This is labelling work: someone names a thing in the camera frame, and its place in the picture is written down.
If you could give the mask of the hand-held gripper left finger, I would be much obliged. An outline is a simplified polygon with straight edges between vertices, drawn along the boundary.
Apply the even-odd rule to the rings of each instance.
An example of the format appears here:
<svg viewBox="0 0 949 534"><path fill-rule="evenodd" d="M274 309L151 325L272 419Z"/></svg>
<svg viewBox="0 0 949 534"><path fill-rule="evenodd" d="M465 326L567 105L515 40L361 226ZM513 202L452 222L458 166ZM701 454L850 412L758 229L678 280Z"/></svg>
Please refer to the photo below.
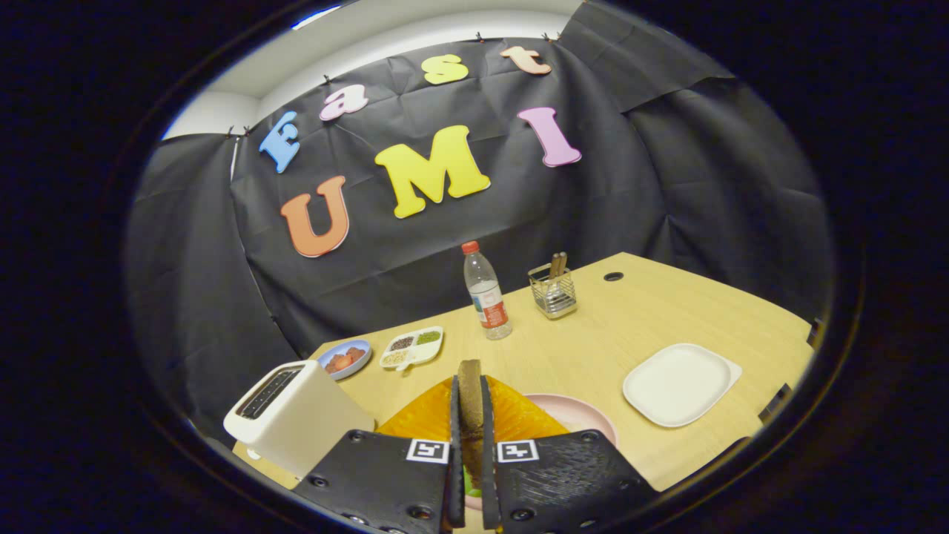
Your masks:
<svg viewBox="0 0 949 534"><path fill-rule="evenodd" d="M460 381L449 382L449 438L401 438L350 429L294 494L367 530L451 533L465 527Z"/></svg>

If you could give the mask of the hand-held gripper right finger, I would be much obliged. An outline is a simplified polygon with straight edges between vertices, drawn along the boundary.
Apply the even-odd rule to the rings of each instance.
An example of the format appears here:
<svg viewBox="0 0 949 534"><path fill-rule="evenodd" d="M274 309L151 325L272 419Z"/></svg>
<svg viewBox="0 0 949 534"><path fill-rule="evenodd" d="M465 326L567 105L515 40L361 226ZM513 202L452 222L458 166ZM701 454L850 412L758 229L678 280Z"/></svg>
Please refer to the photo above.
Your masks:
<svg viewBox="0 0 949 534"><path fill-rule="evenodd" d="M498 440L495 390L480 378L485 413L482 521L499 533L606 533L660 493L596 429Z"/></svg>

